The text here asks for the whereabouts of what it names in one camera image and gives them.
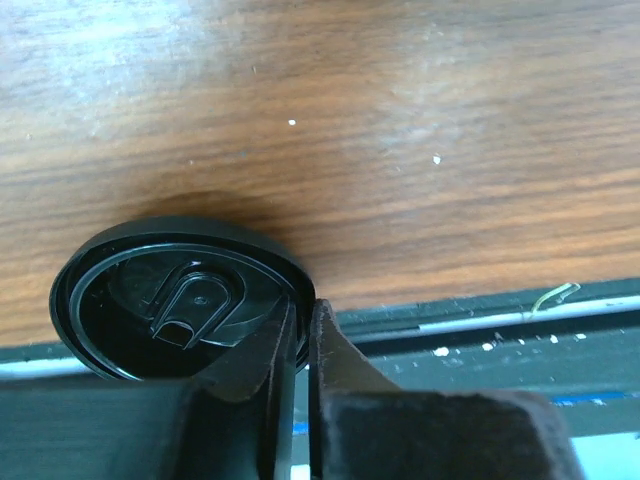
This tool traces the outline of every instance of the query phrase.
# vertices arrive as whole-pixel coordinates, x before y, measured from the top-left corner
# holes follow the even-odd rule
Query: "wooden surface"
[[[338,309],[638,275],[637,0],[1,8],[0,344],[149,214],[272,235]]]

